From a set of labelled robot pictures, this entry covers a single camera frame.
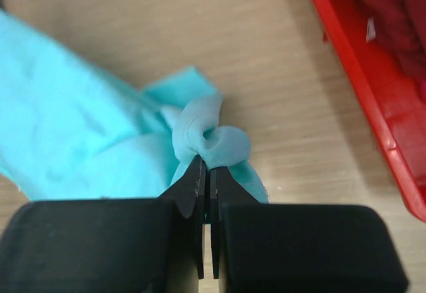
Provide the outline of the turquoise t shirt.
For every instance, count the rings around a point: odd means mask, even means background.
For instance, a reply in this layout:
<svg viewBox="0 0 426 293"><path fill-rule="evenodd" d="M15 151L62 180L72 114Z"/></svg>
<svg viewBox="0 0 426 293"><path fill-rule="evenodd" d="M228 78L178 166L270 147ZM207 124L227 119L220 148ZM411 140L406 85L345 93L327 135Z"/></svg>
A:
<svg viewBox="0 0 426 293"><path fill-rule="evenodd" d="M200 156L267 202L223 100L193 67L138 89L1 14L1 174L30 200L154 198Z"/></svg>

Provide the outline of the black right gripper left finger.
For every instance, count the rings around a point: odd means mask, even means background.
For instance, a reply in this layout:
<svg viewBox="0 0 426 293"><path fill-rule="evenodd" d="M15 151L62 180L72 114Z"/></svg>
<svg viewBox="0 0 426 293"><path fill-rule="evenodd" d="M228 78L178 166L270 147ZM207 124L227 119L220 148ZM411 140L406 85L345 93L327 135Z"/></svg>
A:
<svg viewBox="0 0 426 293"><path fill-rule="evenodd" d="M157 198L37 201L1 237L2 292L197 292L204 161Z"/></svg>

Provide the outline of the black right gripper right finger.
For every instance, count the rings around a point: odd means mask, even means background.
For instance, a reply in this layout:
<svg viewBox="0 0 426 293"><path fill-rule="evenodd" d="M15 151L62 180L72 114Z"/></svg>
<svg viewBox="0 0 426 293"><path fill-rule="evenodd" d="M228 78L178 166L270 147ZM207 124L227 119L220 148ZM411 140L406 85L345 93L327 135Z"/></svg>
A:
<svg viewBox="0 0 426 293"><path fill-rule="evenodd" d="M406 292L383 219L360 205L262 204L226 167L210 172L221 292Z"/></svg>

